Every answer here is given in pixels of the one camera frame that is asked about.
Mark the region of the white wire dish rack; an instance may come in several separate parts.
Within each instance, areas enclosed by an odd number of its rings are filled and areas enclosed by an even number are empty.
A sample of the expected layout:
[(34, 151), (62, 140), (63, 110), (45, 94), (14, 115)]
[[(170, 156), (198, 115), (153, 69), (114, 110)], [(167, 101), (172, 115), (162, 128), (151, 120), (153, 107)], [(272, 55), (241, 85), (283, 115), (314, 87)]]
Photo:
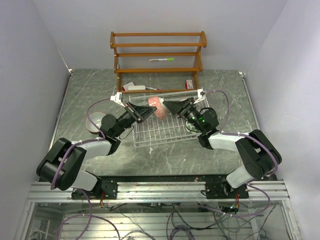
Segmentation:
[[(160, 94), (130, 96), (129, 101), (138, 106), (148, 106), (148, 99), (160, 97), (168, 101), (183, 101), (188, 98), (197, 99), (197, 90), (167, 92)], [(198, 110), (208, 108), (209, 103), (206, 96), (204, 100), (195, 104)], [(151, 114), (142, 123), (136, 123), (133, 129), (133, 144), (135, 148), (158, 146), (161, 144), (196, 140), (200, 132), (188, 132), (185, 127), (186, 120), (169, 112), (164, 120), (160, 120), (155, 114)]]

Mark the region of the red floral pattern bowl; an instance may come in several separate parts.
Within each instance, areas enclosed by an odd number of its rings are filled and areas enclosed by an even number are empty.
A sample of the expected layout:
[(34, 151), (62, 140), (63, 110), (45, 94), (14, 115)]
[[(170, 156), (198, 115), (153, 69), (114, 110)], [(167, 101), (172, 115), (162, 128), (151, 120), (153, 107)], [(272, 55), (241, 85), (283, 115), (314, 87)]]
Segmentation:
[(148, 99), (149, 106), (156, 107), (154, 114), (160, 120), (164, 120), (168, 115), (168, 109), (163, 104), (164, 101), (165, 101), (164, 98), (158, 97), (158, 96), (153, 96)]

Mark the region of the blue dotted bowl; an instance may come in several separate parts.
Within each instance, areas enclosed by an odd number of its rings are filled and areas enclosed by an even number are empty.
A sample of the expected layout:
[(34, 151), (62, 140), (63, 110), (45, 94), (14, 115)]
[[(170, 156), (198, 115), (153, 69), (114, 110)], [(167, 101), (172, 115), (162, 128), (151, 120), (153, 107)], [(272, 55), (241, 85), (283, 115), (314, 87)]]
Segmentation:
[(102, 124), (102, 118), (106, 114), (101, 111), (93, 112), (89, 115), (90, 119), (86, 119), (85, 121), (85, 127), (86, 129), (91, 133), (97, 135), (100, 131), (100, 127)]

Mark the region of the green leaf pattern bowl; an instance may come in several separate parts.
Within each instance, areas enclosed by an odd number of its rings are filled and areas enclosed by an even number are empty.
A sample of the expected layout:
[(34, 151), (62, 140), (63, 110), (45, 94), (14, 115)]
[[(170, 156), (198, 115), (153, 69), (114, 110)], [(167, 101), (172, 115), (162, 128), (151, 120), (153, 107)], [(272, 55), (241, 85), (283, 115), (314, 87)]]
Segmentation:
[(187, 120), (185, 121), (185, 128), (188, 132), (190, 133), (198, 133), (199, 131), (196, 129), (196, 127), (188, 122)]

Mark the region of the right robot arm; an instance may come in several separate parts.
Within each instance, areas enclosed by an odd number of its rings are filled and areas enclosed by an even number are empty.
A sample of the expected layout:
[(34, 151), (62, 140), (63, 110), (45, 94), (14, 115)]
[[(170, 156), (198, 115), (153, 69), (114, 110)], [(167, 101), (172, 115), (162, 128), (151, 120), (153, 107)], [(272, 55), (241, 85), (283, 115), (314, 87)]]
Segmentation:
[(228, 150), (240, 155), (242, 165), (229, 173), (225, 178), (226, 182), (220, 186), (224, 197), (233, 197), (238, 192), (238, 187), (259, 180), (278, 169), (282, 157), (261, 130), (255, 129), (250, 133), (218, 131), (216, 111), (211, 107), (198, 111), (192, 97), (183, 101), (165, 100), (162, 104), (172, 114), (184, 117), (200, 132), (197, 138), (203, 148)]

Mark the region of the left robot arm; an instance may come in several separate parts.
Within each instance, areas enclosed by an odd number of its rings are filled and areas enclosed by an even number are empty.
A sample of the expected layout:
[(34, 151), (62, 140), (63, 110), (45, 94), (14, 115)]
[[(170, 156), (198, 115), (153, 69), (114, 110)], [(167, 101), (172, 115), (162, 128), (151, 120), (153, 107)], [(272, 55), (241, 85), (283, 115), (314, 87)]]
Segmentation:
[(59, 138), (38, 165), (36, 174), (51, 183), (52, 190), (58, 188), (64, 191), (74, 187), (83, 189), (91, 199), (98, 198), (102, 193), (101, 180), (90, 172), (81, 171), (83, 162), (114, 154), (121, 144), (120, 135), (134, 123), (145, 121), (157, 108), (127, 102), (124, 110), (118, 118), (112, 114), (103, 116), (97, 138), (76, 142)]

